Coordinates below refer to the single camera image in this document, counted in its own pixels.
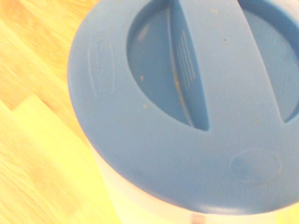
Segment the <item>blue lid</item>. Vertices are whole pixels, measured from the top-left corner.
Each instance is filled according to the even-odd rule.
[[[101,0],[73,40],[68,85],[120,175],[193,211],[299,202],[299,2]]]

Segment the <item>dirt speck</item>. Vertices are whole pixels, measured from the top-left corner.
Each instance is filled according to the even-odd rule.
[[[210,8],[210,13],[213,15],[218,15],[218,10],[216,8]]]
[[[229,39],[228,38],[223,38],[222,42],[228,44],[229,43]]]

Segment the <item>circular indentation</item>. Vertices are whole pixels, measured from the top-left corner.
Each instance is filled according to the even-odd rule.
[[[243,183],[265,183],[280,172],[281,161],[270,150],[251,149],[234,156],[229,162],[229,169]]]

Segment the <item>wood grain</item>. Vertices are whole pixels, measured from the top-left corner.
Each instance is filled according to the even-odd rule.
[[[66,84],[95,3],[0,0],[1,224],[120,224]]]

